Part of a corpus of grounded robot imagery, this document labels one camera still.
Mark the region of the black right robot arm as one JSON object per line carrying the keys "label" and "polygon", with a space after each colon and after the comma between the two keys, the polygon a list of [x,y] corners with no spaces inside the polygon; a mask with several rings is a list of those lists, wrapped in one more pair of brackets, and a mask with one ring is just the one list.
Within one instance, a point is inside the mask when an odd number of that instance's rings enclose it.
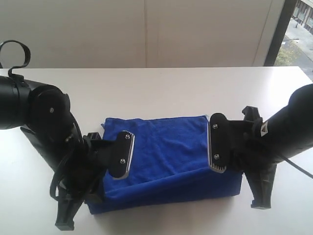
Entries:
{"label": "black right robot arm", "polygon": [[294,91],[287,106],[268,120],[255,121],[252,130],[244,133],[243,138],[237,162],[253,194],[251,207],[269,209],[279,163],[287,162],[306,176],[313,176],[291,161],[292,157],[313,146],[312,84]]}

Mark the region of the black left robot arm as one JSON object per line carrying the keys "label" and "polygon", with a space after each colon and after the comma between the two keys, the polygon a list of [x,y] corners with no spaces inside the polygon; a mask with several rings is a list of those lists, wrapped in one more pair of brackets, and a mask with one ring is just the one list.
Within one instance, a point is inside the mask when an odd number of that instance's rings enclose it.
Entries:
{"label": "black left robot arm", "polygon": [[92,139],[81,134],[70,111],[69,96],[9,69],[0,78],[0,127],[19,127],[53,170],[49,194],[58,204],[55,225],[74,230],[74,217],[103,169]]}

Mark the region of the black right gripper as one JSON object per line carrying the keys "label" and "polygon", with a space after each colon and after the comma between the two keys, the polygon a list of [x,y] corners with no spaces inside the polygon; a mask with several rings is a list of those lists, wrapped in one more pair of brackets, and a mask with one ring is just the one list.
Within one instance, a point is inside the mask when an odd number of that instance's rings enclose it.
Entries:
{"label": "black right gripper", "polygon": [[273,154],[261,140],[263,119],[258,108],[246,106],[242,113],[244,120],[235,125],[235,140],[239,144],[235,165],[244,172],[253,194],[251,208],[270,209],[277,166],[272,162]]}

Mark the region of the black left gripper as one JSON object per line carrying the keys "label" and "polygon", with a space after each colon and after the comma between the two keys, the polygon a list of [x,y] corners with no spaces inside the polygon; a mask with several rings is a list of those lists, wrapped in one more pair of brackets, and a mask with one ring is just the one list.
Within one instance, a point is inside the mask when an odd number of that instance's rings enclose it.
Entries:
{"label": "black left gripper", "polygon": [[83,201],[95,195],[104,169],[96,163],[91,140],[101,140],[98,133],[71,139],[69,150],[58,163],[50,184],[50,197],[58,202],[55,226],[60,231],[74,230],[74,217]]}

